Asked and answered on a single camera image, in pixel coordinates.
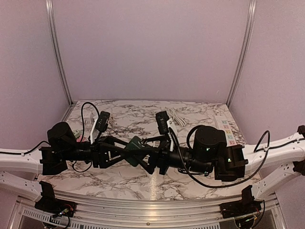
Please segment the light green cube charger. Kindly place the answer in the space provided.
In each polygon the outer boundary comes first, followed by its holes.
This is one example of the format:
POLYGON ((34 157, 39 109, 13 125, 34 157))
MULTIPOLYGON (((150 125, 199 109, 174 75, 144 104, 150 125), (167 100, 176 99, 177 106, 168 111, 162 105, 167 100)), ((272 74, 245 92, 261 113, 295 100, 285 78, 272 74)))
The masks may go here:
POLYGON ((82 134, 82 131, 80 130, 73 130, 73 135, 75 136, 76 139, 78 139, 82 134))

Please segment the red cube socket adapter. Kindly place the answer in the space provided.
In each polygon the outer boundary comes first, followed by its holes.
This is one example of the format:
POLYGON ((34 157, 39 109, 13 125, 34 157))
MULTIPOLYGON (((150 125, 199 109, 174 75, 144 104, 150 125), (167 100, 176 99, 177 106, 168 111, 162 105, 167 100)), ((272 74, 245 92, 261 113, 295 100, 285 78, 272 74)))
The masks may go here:
POLYGON ((77 142, 80 143, 80 142, 82 142, 82 141, 83 141, 83 137, 80 136, 80 137, 77 139, 77 142))

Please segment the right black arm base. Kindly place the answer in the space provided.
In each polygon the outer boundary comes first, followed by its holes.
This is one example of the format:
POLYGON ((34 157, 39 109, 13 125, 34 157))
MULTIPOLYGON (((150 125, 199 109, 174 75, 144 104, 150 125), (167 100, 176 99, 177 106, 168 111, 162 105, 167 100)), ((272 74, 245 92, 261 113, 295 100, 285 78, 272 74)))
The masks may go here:
POLYGON ((219 205, 222 217, 224 219, 254 213, 257 210, 260 211, 262 209, 262 201, 256 201, 254 199, 251 191, 252 187, 252 185, 249 185, 242 190, 242 198, 240 200, 222 203, 219 205))

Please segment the dark green cube adapter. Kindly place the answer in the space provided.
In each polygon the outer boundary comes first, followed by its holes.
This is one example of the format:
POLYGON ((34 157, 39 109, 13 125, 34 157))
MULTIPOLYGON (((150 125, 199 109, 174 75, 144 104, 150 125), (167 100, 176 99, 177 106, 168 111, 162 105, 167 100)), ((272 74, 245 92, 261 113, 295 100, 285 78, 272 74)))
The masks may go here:
POLYGON ((151 148, 150 145, 144 143, 138 136, 134 136, 124 148, 125 150, 131 151, 132 154, 131 157, 128 157, 125 160, 133 167, 137 167, 139 162, 135 157, 139 160, 143 160, 146 157, 144 150, 148 150, 149 148, 151 148))

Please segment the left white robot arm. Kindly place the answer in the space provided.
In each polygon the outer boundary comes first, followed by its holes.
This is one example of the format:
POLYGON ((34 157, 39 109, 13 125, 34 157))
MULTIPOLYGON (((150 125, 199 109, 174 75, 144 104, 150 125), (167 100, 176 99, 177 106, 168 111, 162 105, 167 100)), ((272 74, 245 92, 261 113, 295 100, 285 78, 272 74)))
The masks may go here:
POLYGON ((49 183, 40 184, 12 175, 11 172, 29 172, 43 176, 58 175, 67 169, 67 161, 84 161, 93 167, 108 168, 124 158, 120 152, 124 148, 115 144, 127 145, 116 137, 106 136, 91 143, 78 142, 67 122, 59 122, 47 132, 48 146, 38 143, 32 150, 0 151, 0 186, 16 192, 31 201, 38 202, 49 212, 60 209, 60 201, 51 194, 46 194, 49 183))

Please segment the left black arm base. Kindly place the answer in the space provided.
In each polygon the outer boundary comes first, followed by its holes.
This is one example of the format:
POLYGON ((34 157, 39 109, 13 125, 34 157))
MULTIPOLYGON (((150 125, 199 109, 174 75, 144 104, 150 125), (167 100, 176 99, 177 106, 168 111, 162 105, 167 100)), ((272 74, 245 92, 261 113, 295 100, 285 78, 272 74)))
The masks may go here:
POLYGON ((50 183, 40 181, 39 184, 42 189, 41 198, 36 201, 34 207, 38 210, 52 213, 56 217, 65 215, 72 218, 75 212, 76 203, 56 198, 50 183))

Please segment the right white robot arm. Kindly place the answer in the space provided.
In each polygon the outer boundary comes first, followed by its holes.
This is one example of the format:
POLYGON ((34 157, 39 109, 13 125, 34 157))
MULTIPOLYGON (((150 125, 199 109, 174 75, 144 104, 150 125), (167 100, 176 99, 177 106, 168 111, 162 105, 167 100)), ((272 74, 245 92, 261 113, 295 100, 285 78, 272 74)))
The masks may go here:
POLYGON ((272 192, 290 180, 305 174, 305 127, 298 127, 292 136, 270 142, 266 145, 227 146, 225 132, 211 126, 199 125, 188 134, 194 134, 193 146, 181 147, 171 128, 163 136, 152 138, 160 141, 158 147, 141 142, 141 148, 133 151, 134 158, 150 174, 155 168, 164 175, 169 167, 182 170, 198 184, 213 188, 195 178, 195 174, 214 173, 223 185, 218 188, 237 186, 250 180, 260 169, 273 165, 279 167, 253 185, 242 190, 242 199, 236 203, 236 210, 245 214, 254 207, 254 201, 262 201, 272 192))

